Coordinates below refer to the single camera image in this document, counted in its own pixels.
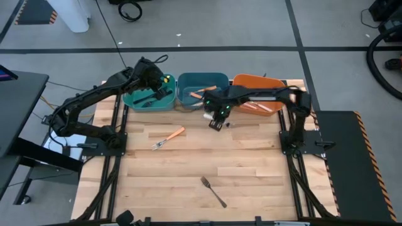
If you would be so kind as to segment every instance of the plastic bin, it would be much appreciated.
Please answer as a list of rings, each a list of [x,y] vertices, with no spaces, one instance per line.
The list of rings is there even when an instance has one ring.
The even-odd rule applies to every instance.
[[[254,88],[254,89],[264,89],[264,88],[274,88],[274,87],[284,87],[284,83],[281,80],[275,78],[266,78],[257,75],[248,75],[248,74],[239,74],[236,75],[233,79],[233,85],[242,85],[247,88]],[[277,111],[281,110],[283,107],[282,102],[267,102],[267,101],[255,101],[255,103],[261,104],[269,109],[272,112],[268,112],[258,106],[257,109],[251,109],[246,106],[239,106],[235,107],[235,110],[250,113],[250,114],[257,114],[261,116],[271,116],[275,114]]]
[[[177,99],[186,109],[196,109],[199,106],[192,106],[201,100],[190,95],[190,92],[196,92],[211,86],[217,86],[217,90],[229,86],[229,79],[223,73],[183,73],[177,80]]]
[[[161,87],[161,89],[166,88],[166,91],[169,92],[169,90],[172,91],[170,95],[167,95],[166,97],[162,98],[161,100],[156,100],[156,98],[149,98],[146,99],[140,103],[133,104],[135,100],[139,100],[141,98],[147,97],[154,92],[151,89],[148,90],[137,90],[134,91],[131,95],[130,94],[124,94],[123,95],[123,101],[126,105],[128,105],[130,108],[135,110],[136,112],[151,112],[151,111],[167,111],[167,110],[172,110],[175,106],[175,97],[176,97],[176,80],[172,75],[165,75],[166,77],[169,76],[169,82],[164,83]],[[149,102],[149,101],[154,101],[152,105],[149,107],[144,107],[144,104]]]

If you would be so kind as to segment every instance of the black mat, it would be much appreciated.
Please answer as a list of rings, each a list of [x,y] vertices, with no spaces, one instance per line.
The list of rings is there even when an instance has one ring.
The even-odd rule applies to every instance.
[[[26,0],[19,10],[15,24],[53,24],[56,17],[56,11],[46,0]]]
[[[317,111],[341,218],[392,222],[396,217],[361,118],[349,111]]]

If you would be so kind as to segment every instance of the metal fork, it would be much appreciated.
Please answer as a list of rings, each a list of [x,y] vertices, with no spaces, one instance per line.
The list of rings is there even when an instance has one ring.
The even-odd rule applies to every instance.
[[[201,177],[201,182],[204,184],[204,186],[206,186],[207,188],[211,189],[212,193],[215,195],[215,197],[218,199],[218,201],[220,202],[220,204],[226,208],[227,205],[226,203],[219,198],[219,196],[215,193],[215,191],[211,188],[211,184],[209,183],[209,181],[203,176]]]
[[[154,151],[154,150],[156,150],[156,149],[162,147],[162,145],[163,145],[165,142],[167,142],[167,141],[170,140],[171,138],[173,138],[173,137],[175,137],[175,136],[181,134],[184,130],[185,130],[185,128],[184,128],[184,127],[181,127],[181,128],[178,129],[176,132],[174,132],[173,134],[171,134],[170,136],[168,136],[168,138],[164,139],[164,140],[161,141],[161,142],[158,142],[158,143],[152,145],[152,151]]]

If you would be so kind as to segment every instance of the black floor line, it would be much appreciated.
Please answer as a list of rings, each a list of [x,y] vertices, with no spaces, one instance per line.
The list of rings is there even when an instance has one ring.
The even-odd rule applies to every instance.
[[[189,52],[189,51],[297,51],[295,46],[189,46],[189,47],[144,47],[119,48],[121,53]],[[0,49],[3,54],[32,53],[117,53],[116,48],[72,49]]]
[[[119,48],[121,53],[199,51],[367,51],[365,46],[189,46]],[[376,51],[402,51],[402,46],[378,46]],[[116,48],[0,49],[0,54],[117,53]]]
[[[304,51],[367,51],[368,46],[311,46],[303,47]],[[376,51],[401,51],[402,46],[377,46]]]
[[[293,34],[295,35],[296,46],[298,48],[301,65],[303,67],[304,77],[306,78],[306,85],[308,88],[308,92],[312,96],[312,105],[313,105],[314,110],[320,110],[320,105],[318,104],[318,98],[317,98],[317,93],[315,91],[312,74],[310,73],[310,67],[308,66],[307,57],[306,57],[306,53],[305,53],[305,50],[303,47],[302,38],[300,36],[299,28],[297,26],[296,16],[295,16],[295,13],[293,12],[293,7],[291,5],[290,0],[285,0],[285,3],[286,3],[286,8],[288,9],[291,28],[293,30]]]
[[[0,44],[3,41],[4,37],[7,34],[8,29],[10,29],[15,17],[18,14],[18,11],[20,9],[20,7],[23,5],[24,0],[19,0],[18,4],[15,6],[13,13],[11,13],[11,16],[8,18],[6,25],[4,25],[3,30],[0,33]]]

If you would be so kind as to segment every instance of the orange and black striped tape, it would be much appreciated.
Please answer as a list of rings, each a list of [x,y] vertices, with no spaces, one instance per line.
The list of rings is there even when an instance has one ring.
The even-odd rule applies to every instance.
[[[49,24],[55,23],[56,18],[57,18],[57,13],[56,13],[56,11],[53,11],[53,12],[52,12],[52,15],[50,16],[50,22],[49,22]]]
[[[389,199],[387,189],[385,188],[383,177],[381,176],[381,173],[379,171],[376,157],[374,156],[374,152],[371,149],[371,144],[370,144],[369,138],[367,136],[366,129],[364,128],[362,117],[360,116],[360,113],[358,113],[356,111],[354,113],[356,114],[357,120],[359,121],[360,129],[362,131],[364,141],[366,142],[367,150],[369,151],[372,166],[377,174],[379,186],[381,187],[381,189],[383,191],[384,199],[385,199],[385,202],[387,203],[389,214],[391,216],[391,219],[396,222],[396,215],[395,215],[394,209],[392,208],[391,200]]]
[[[18,25],[19,16],[21,16],[21,13],[23,12],[25,5],[26,5],[26,1],[24,1],[23,5],[21,6],[21,8],[18,11],[17,16],[15,17],[15,22],[14,22],[15,25]]]
[[[318,126],[317,115],[315,114],[314,111],[311,111],[310,114],[311,114],[311,116],[312,116],[313,119],[314,119],[315,127],[316,127],[317,129],[319,129],[320,127]],[[329,171],[329,166],[328,166],[328,164],[327,164],[327,161],[324,161],[324,162],[325,162],[325,166],[327,167],[327,174],[328,174],[329,184],[330,184],[330,186],[331,186],[332,195],[334,196],[335,206],[337,207],[338,216],[340,217],[340,212],[339,212],[339,206],[338,206],[337,196],[335,195],[334,183],[332,182],[332,179],[331,179],[331,173],[330,173],[330,171]]]

